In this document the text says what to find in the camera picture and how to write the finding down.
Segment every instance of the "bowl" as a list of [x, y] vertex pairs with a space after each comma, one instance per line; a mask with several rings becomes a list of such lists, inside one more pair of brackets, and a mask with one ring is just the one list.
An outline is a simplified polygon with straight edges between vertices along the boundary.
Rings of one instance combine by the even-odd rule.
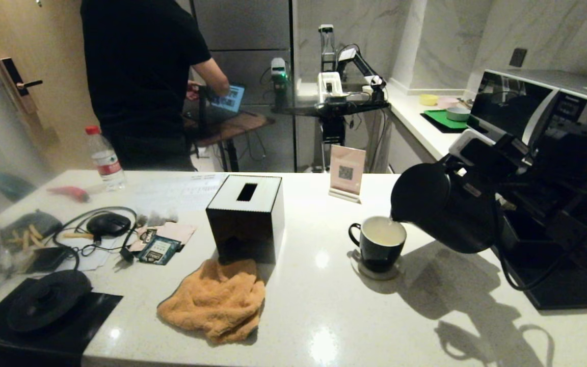
[[459, 104], [459, 100], [452, 97], [439, 97], [437, 106], [439, 109], [445, 110], [450, 107], [456, 107]]
[[452, 121], [468, 121], [470, 110], [463, 107], [450, 107], [447, 111], [447, 119]]
[[436, 102], [438, 102], [438, 95], [433, 95], [433, 94], [421, 94], [420, 95], [420, 104], [423, 106], [436, 106]]

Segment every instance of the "orange towel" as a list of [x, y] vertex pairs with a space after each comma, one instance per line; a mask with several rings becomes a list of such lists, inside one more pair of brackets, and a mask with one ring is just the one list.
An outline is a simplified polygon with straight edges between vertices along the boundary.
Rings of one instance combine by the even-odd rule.
[[236, 342], [257, 328], [265, 292], [254, 260], [205, 260], [158, 305], [158, 316], [184, 330], [203, 330], [215, 343]]

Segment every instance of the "bottle cap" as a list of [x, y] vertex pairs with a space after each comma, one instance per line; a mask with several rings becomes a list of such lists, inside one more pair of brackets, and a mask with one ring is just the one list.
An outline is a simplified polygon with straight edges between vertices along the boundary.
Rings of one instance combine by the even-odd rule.
[[101, 133], [101, 129], [96, 125], [86, 127], [86, 133], [88, 135], [96, 135]]

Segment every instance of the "green cutting board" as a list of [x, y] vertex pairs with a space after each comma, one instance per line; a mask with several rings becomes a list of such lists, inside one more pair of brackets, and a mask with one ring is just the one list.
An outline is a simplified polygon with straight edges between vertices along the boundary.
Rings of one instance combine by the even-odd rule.
[[434, 121], [449, 128], [467, 128], [467, 121], [452, 121], [447, 118], [447, 111], [445, 110], [427, 110], [424, 112], [427, 116], [434, 119]]

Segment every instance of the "bottle label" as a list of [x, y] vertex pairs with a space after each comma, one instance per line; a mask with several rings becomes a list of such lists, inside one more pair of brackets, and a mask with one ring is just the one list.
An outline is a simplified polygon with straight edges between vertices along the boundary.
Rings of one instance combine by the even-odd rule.
[[121, 165], [119, 164], [119, 160], [117, 159], [117, 155], [108, 155], [105, 158], [99, 158], [94, 160], [96, 164], [96, 169], [98, 170], [98, 174], [101, 176], [107, 176], [109, 174], [114, 174], [121, 170]]

